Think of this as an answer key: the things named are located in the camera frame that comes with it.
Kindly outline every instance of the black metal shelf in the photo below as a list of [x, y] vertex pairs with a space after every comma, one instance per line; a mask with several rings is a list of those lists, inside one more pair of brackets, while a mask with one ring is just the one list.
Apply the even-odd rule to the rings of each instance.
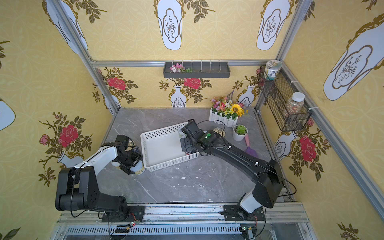
[[258, 84], [280, 130], [282, 132], [302, 130], [312, 114], [307, 103], [304, 100], [304, 105], [298, 113], [289, 114], [285, 105], [292, 94], [299, 91], [291, 84], [282, 69], [275, 80], [265, 79], [264, 70], [265, 66], [261, 66]]
[[[191, 68], [193, 72], [173, 73], [169, 68], [176, 63]], [[165, 62], [163, 69], [164, 78], [229, 78], [230, 73], [228, 62], [221, 61]]]

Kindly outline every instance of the vase illustration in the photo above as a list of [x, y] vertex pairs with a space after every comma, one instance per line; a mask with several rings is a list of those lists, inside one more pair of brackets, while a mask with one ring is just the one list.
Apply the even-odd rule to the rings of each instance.
[[[44, 8], [45, 13], [49, 16], [50, 22], [53, 23], [53, 25], [56, 26], [57, 30], [59, 31], [61, 36], [64, 38], [66, 43], [69, 45], [69, 47], [72, 49], [72, 51], [74, 51], [74, 53], [76, 53], [76, 54], [79, 54], [80, 50], [74, 44], [74, 40], [70, 38], [70, 35], [67, 32], [67, 30], [62, 27], [63, 23], [61, 22], [60, 18], [57, 16], [56, 11], [55, 11], [55, 7], [53, 6], [51, 1], [52, 0], [46, 0], [45, 3], [43, 2], [43, 8]], [[73, 13], [74, 11], [72, 10], [72, 7], [70, 7], [68, 4], [66, 4], [63, 1], [59, 1], [59, 2], [63, 6], [63, 8], [65, 10], [65, 13], [70, 18], [72, 25], [77, 30], [77, 34], [78, 34], [78, 37], [81, 40], [82, 45], [86, 49], [88, 49], [87, 42], [85, 41], [85, 37], [83, 35], [83, 32], [82, 32], [82, 30], [80, 28], [80, 25], [79, 25], [79, 23], [77, 21], [76, 16]]]
[[[118, 108], [121, 108], [121, 104], [120, 104], [119, 99], [114, 95], [112, 95], [112, 99], [116, 103]], [[112, 115], [114, 115], [116, 113], [115, 111], [113, 111], [111, 103], [106, 98], [104, 98], [104, 104], [107, 107], [107, 109], [111, 112]]]
[[15, 112], [0, 98], [0, 130], [11, 125], [15, 118]]
[[238, 102], [244, 104], [245, 107], [252, 105], [253, 101], [256, 99], [256, 96], [252, 93], [255, 86], [248, 85], [247, 91], [238, 97]]
[[363, 25], [324, 82], [324, 93], [336, 100], [361, 81], [372, 69], [383, 65], [384, 13]]
[[291, 152], [291, 142], [296, 139], [296, 135], [293, 131], [289, 135], [282, 134], [276, 141], [274, 148], [279, 160], [282, 160]]
[[153, 6], [165, 47], [178, 50], [181, 47], [182, 19], [185, 14], [183, 0], [154, 0]]
[[272, 0], [267, 5], [264, 4], [262, 21], [257, 35], [258, 49], [268, 50], [272, 47], [290, 10], [291, 5], [288, 0]]
[[185, 108], [187, 106], [187, 97], [181, 93], [182, 86], [174, 86], [175, 92], [170, 96], [173, 108]]
[[65, 167], [74, 167], [76, 164], [83, 162], [84, 159], [80, 156], [76, 156], [74, 158], [69, 158], [65, 155], [65, 152], [62, 153], [61, 157], [57, 160], [57, 162], [62, 163]]

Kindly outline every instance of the red rose print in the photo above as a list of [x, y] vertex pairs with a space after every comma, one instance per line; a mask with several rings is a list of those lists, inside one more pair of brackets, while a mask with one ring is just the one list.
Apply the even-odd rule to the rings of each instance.
[[77, 133], [77, 128], [73, 127], [73, 125], [68, 125], [67, 127], [63, 127], [63, 130], [59, 136], [59, 143], [61, 143], [63, 147], [67, 147], [78, 137], [79, 134]]
[[304, 161], [312, 162], [316, 158], [316, 145], [307, 135], [300, 139], [300, 144]]
[[201, 81], [198, 78], [186, 78], [184, 80], [184, 86], [199, 89], [199, 87], [201, 86]]
[[47, 145], [49, 141], [49, 137], [46, 134], [43, 134], [40, 138], [40, 143], [43, 145]]
[[308, 127], [312, 127], [312, 126], [313, 126], [313, 123], [314, 123], [313, 119], [312, 119], [312, 118], [309, 118], [308, 121], [307, 121], [307, 125], [308, 125]]
[[117, 89], [125, 90], [127, 85], [125, 84], [124, 80], [119, 78], [110, 78], [107, 80], [108, 85]]

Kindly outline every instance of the red wire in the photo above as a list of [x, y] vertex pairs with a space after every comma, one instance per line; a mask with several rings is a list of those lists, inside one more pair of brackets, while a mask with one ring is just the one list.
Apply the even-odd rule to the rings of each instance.
[[256, 227], [257, 226], [257, 217], [255, 216], [255, 215], [253, 215], [254, 217], [255, 217], [255, 219], [256, 219], [256, 225], [254, 226], [254, 227]]

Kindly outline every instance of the jar of beads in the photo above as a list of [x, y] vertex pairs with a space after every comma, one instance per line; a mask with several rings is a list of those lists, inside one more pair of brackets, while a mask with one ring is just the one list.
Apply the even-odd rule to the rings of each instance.
[[301, 107], [304, 105], [305, 95], [300, 92], [292, 94], [285, 105], [283, 114], [285, 117], [288, 117], [291, 114], [296, 114], [300, 112]]

